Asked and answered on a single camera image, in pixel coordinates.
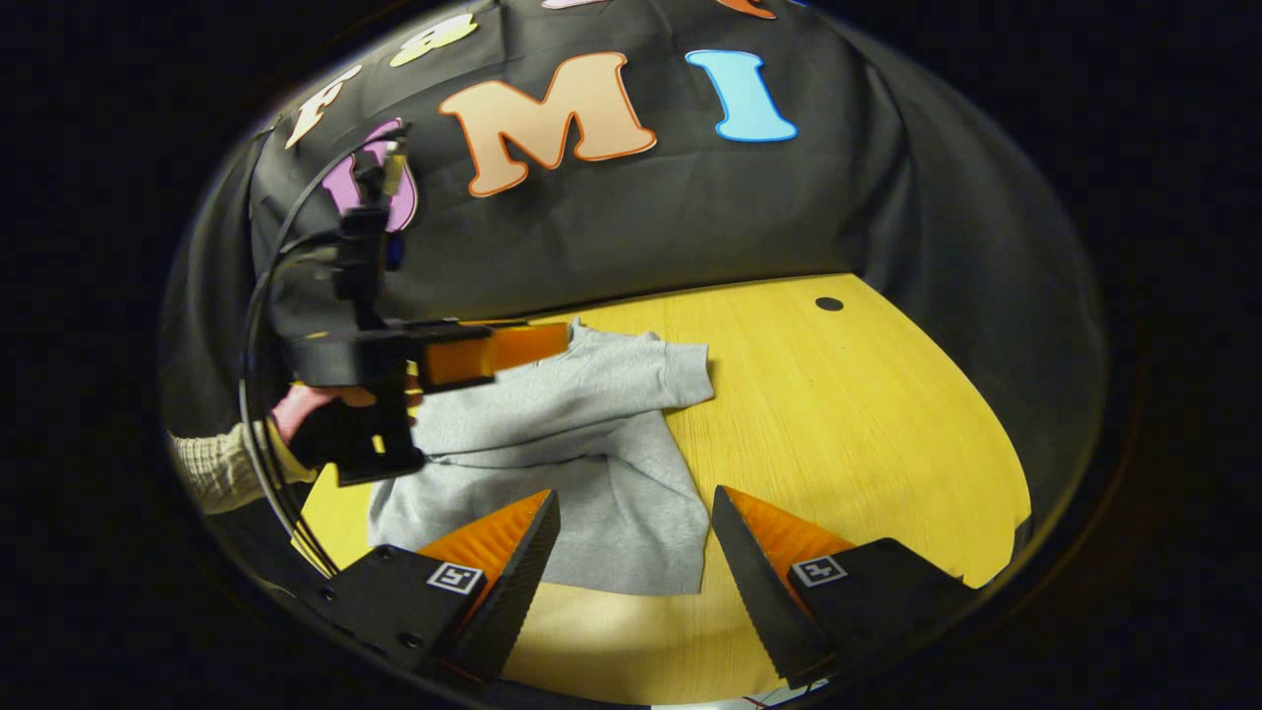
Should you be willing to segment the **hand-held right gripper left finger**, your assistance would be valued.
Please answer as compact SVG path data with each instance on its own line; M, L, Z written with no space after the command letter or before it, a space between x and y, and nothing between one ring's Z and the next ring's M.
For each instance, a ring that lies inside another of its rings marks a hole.
M420 551L379 545L318 586L318 615L405 673L495 681L559 532L559 496L544 489Z

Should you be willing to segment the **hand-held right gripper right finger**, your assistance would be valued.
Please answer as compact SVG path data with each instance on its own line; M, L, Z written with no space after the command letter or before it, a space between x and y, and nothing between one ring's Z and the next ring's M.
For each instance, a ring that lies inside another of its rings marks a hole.
M877 673L977 598L891 536L853 544L729 486L714 489L712 528L753 632L793 689Z

